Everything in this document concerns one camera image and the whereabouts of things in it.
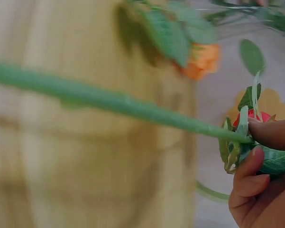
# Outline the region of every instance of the finger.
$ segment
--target finger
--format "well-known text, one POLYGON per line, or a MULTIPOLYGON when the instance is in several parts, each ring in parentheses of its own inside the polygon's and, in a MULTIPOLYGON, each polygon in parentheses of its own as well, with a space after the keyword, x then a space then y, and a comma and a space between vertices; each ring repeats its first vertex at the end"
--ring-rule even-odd
POLYGON ((265 153, 262 148, 260 146, 255 147, 238 167, 234 176, 234 183, 241 180, 243 177, 255 175, 261 168, 264 158, 265 153))
POLYGON ((245 227, 251 227, 263 210, 285 190, 285 175, 271 182, 268 187, 257 197, 257 201, 245 218, 245 227))
POLYGON ((285 190, 262 211, 253 227, 285 228, 285 190))
POLYGON ((260 194, 270 182, 269 175, 253 176, 262 166, 264 152, 254 148, 246 160, 239 166, 234 176, 234 188, 229 199, 229 209, 240 226, 255 204, 255 195, 260 194))
POLYGON ((249 118, 249 130, 261 145, 285 150, 285 120, 260 123, 249 118))

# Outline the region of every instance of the red rose bud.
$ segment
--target red rose bud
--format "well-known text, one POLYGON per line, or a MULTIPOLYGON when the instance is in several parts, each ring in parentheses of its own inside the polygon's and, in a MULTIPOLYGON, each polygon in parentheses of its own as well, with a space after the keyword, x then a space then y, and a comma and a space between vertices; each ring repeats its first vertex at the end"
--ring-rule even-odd
MULTIPOLYGON (((262 120, 263 120, 264 123, 268 122, 271 119, 271 116, 268 113, 264 113, 264 112, 260 112, 260 113, 261 113, 262 120)), ((254 109, 250 109, 248 111, 248 117, 255 118, 255 116, 254 116, 254 109)), ((240 113, 238 114, 237 120, 234 122, 234 126, 238 126, 239 119, 240 119, 240 113)))

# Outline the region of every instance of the rose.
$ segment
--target rose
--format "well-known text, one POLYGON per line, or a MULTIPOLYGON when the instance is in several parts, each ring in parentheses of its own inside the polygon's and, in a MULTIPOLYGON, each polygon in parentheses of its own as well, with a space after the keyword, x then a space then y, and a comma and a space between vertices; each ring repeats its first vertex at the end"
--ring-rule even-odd
POLYGON ((221 57, 221 47, 218 44, 192 44, 191 56, 187 68, 176 68, 184 75, 200 80, 208 73, 215 73, 221 57))
MULTIPOLYGON (((275 116, 270 116, 268 113, 264 113, 264 112, 260 112, 261 113, 261 117, 262 117, 262 121, 265 123, 265 122, 268 122, 268 121, 276 121, 275 120, 275 116)), ((255 118, 254 116, 254 109, 250 109, 248 111, 248 117, 252 117, 252 118, 255 118)), ((238 126, 238 123, 239 123, 239 119, 240 119, 240 113, 238 114, 238 117, 237 117, 237 120, 234 122, 234 126, 238 126)))

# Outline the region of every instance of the green stem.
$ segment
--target green stem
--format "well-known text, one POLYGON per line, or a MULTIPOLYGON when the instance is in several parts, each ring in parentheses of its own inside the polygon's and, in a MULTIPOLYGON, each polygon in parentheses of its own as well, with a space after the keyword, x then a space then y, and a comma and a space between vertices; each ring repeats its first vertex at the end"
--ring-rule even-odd
POLYGON ((220 192, 217 192, 217 191, 214 191, 212 189, 205 187, 203 184, 201 184, 200 181, 196 181, 196 188, 197 188, 197 190, 199 190, 201 192, 201 194, 203 193, 206 196, 210 196, 207 198, 209 198, 211 200, 215 200, 215 199, 229 200, 229 198, 230 198, 230 195, 220 193, 220 192))
POLYGON ((250 137, 165 110, 154 104, 141 102, 126 94, 114 93, 75 80, 23 70, 4 63, 0 63, 0 83, 193 133, 241 143, 253 143, 250 137))

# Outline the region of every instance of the flower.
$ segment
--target flower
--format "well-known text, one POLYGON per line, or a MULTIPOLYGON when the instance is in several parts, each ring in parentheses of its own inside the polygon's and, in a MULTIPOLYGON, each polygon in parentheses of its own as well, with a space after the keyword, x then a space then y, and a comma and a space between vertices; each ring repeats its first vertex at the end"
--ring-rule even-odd
MULTIPOLYGON (((260 112, 261 113, 261 117, 262 117, 262 121, 265 123, 265 122, 268 122, 272 116, 270 116, 268 113, 264 113, 264 112, 260 112)), ((248 117, 252 117, 252 118, 255 118, 254 116, 254 109, 250 109, 248 111, 248 117)), ((237 117, 237 120, 234 122, 234 126, 238 126, 238 123, 239 123, 239 119, 240 119, 240 113, 238 114, 238 117, 237 117)))
MULTIPOLYGON (((226 112, 226 115, 228 115, 231 120, 238 118, 239 111, 237 107, 245 92, 246 90, 242 90, 236 95, 234 106, 226 112)), ((258 100, 258 108, 261 110, 261 115, 264 122, 268 121, 266 114, 268 116, 276 114, 276 120, 285 120, 285 103, 283 103, 280 99, 278 92, 273 89, 267 88, 261 93, 258 100)))
POLYGON ((221 57, 221 47, 218 44, 192 44, 191 57, 187 68, 178 69, 186 76, 200 80, 207 73, 215 73, 221 57))

